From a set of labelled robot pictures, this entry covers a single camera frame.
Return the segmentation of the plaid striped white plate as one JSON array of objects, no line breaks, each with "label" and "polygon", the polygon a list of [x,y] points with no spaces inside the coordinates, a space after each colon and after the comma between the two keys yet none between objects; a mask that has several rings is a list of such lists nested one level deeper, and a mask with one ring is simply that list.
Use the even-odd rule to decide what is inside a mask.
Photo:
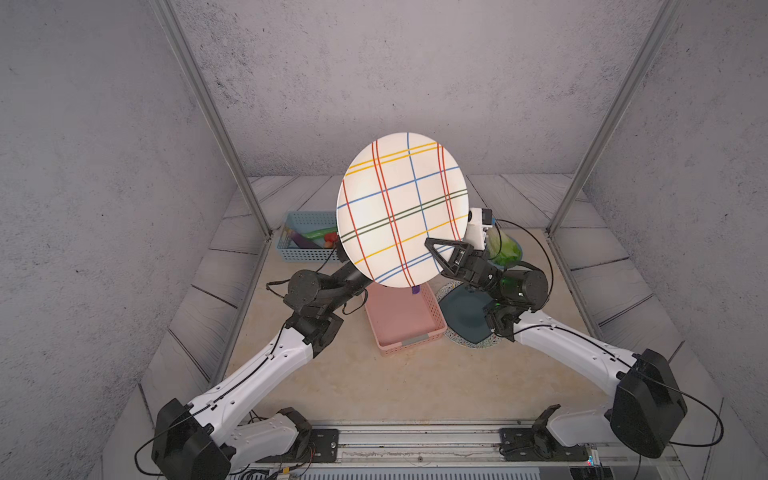
[{"label": "plaid striped white plate", "polygon": [[411,132],[363,148],[342,176],[335,207],[349,261],[392,288],[420,286],[440,274],[424,241],[463,240],[469,210],[454,157],[438,141]]}]

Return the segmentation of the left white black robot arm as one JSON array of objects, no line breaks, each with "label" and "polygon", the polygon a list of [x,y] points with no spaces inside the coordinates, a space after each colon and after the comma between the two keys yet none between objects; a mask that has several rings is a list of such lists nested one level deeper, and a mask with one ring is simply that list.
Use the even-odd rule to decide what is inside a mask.
[{"label": "left white black robot arm", "polygon": [[299,270],[286,280],[283,303],[292,314],[248,362],[187,403],[172,399],[144,443],[165,479],[227,479],[264,459],[307,448],[310,423],[284,408],[265,420],[244,419],[272,390],[329,346],[343,320],[336,313],[364,294],[371,279],[352,262],[335,273]]}]

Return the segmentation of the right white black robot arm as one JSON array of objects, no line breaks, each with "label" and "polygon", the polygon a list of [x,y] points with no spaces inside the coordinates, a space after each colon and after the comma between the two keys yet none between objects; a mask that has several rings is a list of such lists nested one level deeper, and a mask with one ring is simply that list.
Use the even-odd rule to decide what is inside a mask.
[{"label": "right white black robot arm", "polygon": [[490,297],[483,313],[494,335],[548,355],[609,396],[609,405],[581,412],[550,407],[539,421],[551,439],[562,446],[616,439],[646,458],[673,444],[693,397],[679,388],[663,355],[612,346],[545,314],[548,280],[530,264],[500,270],[483,249],[464,241],[429,238],[425,246],[444,277]]}]

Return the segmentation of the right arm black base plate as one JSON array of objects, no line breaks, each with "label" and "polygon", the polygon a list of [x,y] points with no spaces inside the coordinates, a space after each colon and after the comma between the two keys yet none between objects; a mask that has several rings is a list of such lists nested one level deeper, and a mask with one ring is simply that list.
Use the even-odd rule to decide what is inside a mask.
[{"label": "right arm black base plate", "polygon": [[499,454],[507,462],[586,462],[583,446],[561,445],[546,428],[503,428],[499,431]]}]

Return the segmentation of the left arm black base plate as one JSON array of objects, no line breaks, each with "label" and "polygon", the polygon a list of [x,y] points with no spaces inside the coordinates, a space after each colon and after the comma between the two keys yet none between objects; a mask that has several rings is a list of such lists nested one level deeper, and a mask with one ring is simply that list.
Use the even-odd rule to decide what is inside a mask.
[{"label": "left arm black base plate", "polygon": [[302,431],[287,452],[258,460],[257,464],[334,463],[338,454],[339,436],[338,429],[312,428]]}]

